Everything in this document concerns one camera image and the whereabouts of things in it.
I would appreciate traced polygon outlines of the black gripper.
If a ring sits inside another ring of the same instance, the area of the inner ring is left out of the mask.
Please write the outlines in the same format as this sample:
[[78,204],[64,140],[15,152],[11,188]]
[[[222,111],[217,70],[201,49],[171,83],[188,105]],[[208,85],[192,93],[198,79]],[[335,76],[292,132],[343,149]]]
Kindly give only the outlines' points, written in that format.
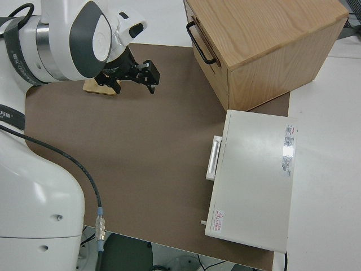
[[143,84],[154,94],[160,81],[160,73],[151,60],[137,63],[130,48],[126,46],[125,51],[115,60],[108,62],[94,79],[100,85],[112,86],[116,94],[121,92],[121,80]]

